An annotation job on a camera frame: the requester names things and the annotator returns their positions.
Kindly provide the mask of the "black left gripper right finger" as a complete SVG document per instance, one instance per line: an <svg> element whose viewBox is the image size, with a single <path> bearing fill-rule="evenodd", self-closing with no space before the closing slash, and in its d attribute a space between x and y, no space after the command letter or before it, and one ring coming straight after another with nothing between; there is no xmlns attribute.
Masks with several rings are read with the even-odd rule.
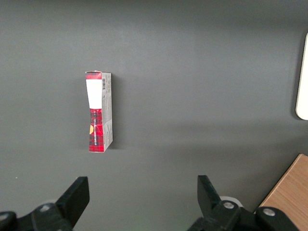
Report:
<svg viewBox="0 0 308 231"><path fill-rule="evenodd" d="M197 199L203 214L190 231L297 231L298 227L281 210L259 207L250 212L231 200L222 200L208 176L197 178Z"/></svg>

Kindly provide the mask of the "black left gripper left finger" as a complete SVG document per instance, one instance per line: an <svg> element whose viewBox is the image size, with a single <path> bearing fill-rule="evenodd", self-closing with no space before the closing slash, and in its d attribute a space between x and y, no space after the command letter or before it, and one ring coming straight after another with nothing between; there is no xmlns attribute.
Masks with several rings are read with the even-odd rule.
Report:
<svg viewBox="0 0 308 231"><path fill-rule="evenodd" d="M23 217L0 213L2 231L72 231L90 201L88 177L78 177L55 203L44 203Z"/></svg>

